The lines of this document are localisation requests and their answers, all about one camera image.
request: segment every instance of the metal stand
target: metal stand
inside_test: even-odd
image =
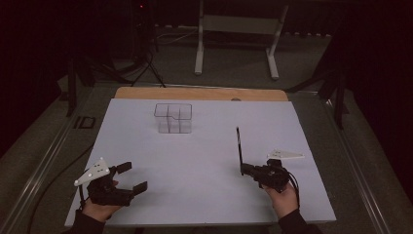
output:
[[[204,63],[204,30],[226,31],[240,33],[259,33],[274,35],[273,44],[266,50],[268,65],[270,67],[271,78],[278,80],[279,72],[277,70],[274,52],[279,43],[282,33],[282,26],[286,16],[288,6],[282,7],[282,13],[278,19],[257,19],[257,18],[238,18],[224,17],[204,14],[204,0],[200,0],[200,18],[198,26],[198,50],[195,60],[195,74],[203,73]]]

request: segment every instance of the wrist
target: wrist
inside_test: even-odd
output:
[[[95,212],[91,209],[83,209],[82,210],[82,214],[83,215],[87,215],[99,222],[105,222],[107,220],[108,217],[110,217],[110,214],[105,214],[105,213],[101,213],[101,212]]]

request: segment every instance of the table surface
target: table surface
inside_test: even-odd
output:
[[[242,101],[231,101],[234,98]],[[160,101],[193,105],[192,134],[157,132],[153,107]],[[108,225],[275,222],[268,195],[251,177],[240,174],[236,127],[241,130],[245,163],[264,165],[275,146],[304,153],[304,159],[282,161],[298,179],[301,213],[307,221],[335,220],[312,152],[283,91],[121,88],[108,107],[87,168],[100,157],[109,166],[131,161],[132,170],[115,179],[124,189],[148,180],[148,190]],[[65,225],[73,223],[78,204],[76,196]]]

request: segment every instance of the white stand leg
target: white stand leg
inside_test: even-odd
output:
[[[195,59],[195,74],[201,75],[203,73],[204,63],[204,0],[200,0],[200,20],[198,25],[198,50]]]

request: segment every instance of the clear plastic box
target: clear plastic box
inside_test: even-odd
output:
[[[160,134],[190,134],[192,105],[185,103],[158,103],[154,116]]]

